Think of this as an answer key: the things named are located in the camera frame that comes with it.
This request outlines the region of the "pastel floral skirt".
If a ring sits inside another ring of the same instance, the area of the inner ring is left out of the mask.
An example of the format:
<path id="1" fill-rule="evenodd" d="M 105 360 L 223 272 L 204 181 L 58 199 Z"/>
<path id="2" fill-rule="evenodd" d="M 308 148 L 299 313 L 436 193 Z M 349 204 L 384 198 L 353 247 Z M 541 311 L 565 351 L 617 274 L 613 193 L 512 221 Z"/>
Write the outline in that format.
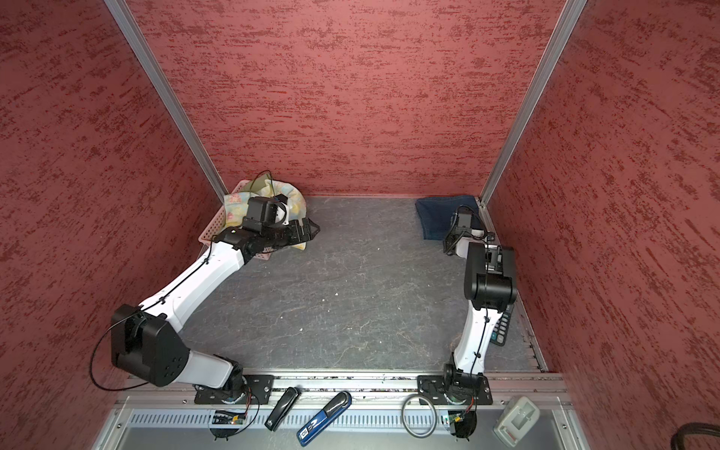
<path id="1" fill-rule="evenodd" d="M 226 215 L 225 226 L 222 231 L 213 237 L 213 242 L 231 246 L 236 251 L 243 253 L 246 259 L 251 259 L 257 254 L 278 251 L 278 249 L 273 250 L 264 246 L 266 243 L 266 237 L 264 236 L 266 229 L 258 234 L 258 232 L 244 230 L 241 223 L 248 211 L 249 198 L 256 196 L 274 197 L 279 194 L 288 197 L 288 217 L 284 224 L 287 224 L 292 219 L 308 218 L 307 202 L 300 190 L 289 183 L 273 179 L 273 189 L 266 187 L 260 193 L 252 193 L 247 192 L 243 187 L 240 192 L 225 196 L 223 204 Z"/>

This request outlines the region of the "blue denim skirt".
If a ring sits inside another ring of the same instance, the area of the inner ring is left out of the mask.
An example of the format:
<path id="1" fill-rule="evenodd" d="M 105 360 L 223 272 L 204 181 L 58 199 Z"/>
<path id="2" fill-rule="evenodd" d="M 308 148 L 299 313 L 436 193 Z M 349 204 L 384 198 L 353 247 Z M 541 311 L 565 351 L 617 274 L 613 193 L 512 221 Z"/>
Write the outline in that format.
<path id="1" fill-rule="evenodd" d="M 472 220 L 475 229 L 485 229 L 485 224 L 478 217 L 479 209 L 473 196 L 427 197 L 415 201 L 423 238 L 442 241 L 451 228 L 453 215 L 460 206 L 468 206 L 477 215 L 477 218 Z"/>

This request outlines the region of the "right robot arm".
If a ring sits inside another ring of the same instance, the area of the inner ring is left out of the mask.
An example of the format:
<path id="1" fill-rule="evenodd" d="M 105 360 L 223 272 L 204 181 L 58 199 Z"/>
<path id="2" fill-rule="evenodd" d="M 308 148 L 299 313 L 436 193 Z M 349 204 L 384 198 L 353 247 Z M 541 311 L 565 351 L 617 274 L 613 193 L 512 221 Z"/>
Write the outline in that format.
<path id="1" fill-rule="evenodd" d="M 462 238 L 455 253 L 466 261 L 463 290 L 468 314 L 451 362 L 444 366 L 444 396 L 450 404 L 492 403 L 485 376 L 492 333 L 518 297 L 516 253 L 511 247 Z"/>

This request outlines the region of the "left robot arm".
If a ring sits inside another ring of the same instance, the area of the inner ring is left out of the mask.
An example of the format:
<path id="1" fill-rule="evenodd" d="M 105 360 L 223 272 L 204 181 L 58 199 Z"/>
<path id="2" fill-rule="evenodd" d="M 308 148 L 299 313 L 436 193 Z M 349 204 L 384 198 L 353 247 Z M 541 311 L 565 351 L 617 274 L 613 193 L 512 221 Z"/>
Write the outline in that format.
<path id="1" fill-rule="evenodd" d="M 193 351 L 179 334 L 210 294 L 256 255 L 305 244 L 320 230 L 307 217 L 222 230 L 202 257 L 168 286 L 137 307 L 123 305 L 114 312 L 104 334 L 110 339 L 112 365 L 143 386 L 190 384 L 219 403 L 249 401 L 251 389 L 238 362 Z"/>

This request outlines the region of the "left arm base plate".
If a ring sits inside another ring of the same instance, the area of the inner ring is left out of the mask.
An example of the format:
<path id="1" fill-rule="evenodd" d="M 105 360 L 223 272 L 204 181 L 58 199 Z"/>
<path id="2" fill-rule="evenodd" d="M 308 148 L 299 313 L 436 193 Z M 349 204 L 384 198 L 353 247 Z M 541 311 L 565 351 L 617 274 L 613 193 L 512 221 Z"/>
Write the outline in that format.
<path id="1" fill-rule="evenodd" d="M 241 375 L 230 378 L 225 386 L 211 388 L 195 384 L 194 403 L 198 405 L 241 405 L 256 401 L 260 405 L 269 402 L 275 376 L 270 374 Z"/>

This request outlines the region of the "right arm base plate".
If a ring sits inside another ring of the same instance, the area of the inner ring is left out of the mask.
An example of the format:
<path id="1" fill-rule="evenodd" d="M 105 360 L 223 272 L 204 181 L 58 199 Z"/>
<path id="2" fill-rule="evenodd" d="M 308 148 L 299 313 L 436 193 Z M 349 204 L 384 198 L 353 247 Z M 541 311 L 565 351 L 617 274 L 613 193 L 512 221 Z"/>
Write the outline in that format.
<path id="1" fill-rule="evenodd" d="M 436 405 L 469 406 L 471 400 L 478 406 L 493 405 L 489 380 L 483 375 L 460 376 L 450 380 L 440 375 L 417 377 L 418 393 Z"/>

